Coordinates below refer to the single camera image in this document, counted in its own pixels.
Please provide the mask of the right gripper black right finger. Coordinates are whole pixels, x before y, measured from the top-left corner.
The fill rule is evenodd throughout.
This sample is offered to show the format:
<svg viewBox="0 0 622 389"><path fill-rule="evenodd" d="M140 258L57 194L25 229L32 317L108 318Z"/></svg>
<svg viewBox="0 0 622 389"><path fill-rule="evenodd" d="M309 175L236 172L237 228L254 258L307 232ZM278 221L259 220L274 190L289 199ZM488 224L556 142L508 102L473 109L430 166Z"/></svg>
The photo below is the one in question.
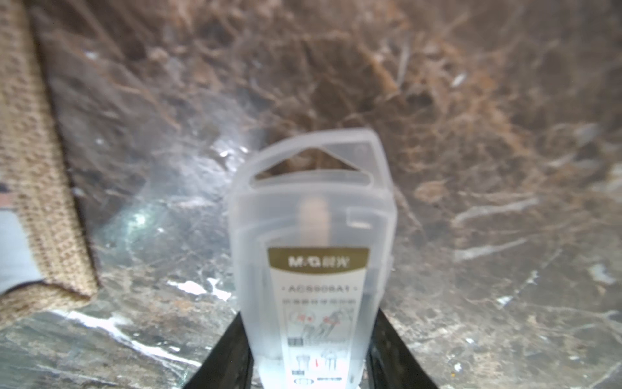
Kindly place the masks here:
<svg viewBox="0 0 622 389"><path fill-rule="evenodd" d="M375 320L366 367L370 388L438 389L382 310Z"/></svg>

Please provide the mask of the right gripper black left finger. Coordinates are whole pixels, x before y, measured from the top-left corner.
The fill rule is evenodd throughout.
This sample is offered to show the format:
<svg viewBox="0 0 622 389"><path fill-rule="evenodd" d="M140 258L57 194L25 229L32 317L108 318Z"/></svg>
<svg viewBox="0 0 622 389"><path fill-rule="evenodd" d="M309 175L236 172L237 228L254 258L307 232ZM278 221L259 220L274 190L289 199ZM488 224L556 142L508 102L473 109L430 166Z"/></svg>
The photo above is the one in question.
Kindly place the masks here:
<svg viewBox="0 0 622 389"><path fill-rule="evenodd" d="M254 358L238 313L183 389L250 389Z"/></svg>

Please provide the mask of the clear compass case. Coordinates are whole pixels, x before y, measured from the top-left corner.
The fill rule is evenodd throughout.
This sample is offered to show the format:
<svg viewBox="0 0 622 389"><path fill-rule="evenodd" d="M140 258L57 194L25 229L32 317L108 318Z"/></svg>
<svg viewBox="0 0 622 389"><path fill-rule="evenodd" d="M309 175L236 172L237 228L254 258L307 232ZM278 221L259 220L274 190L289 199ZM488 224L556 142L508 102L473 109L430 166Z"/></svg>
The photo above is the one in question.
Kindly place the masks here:
<svg viewBox="0 0 622 389"><path fill-rule="evenodd" d="M228 197L236 295L265 388L356 388L392 269L397 206L371 129L249 158Z"/></svg>

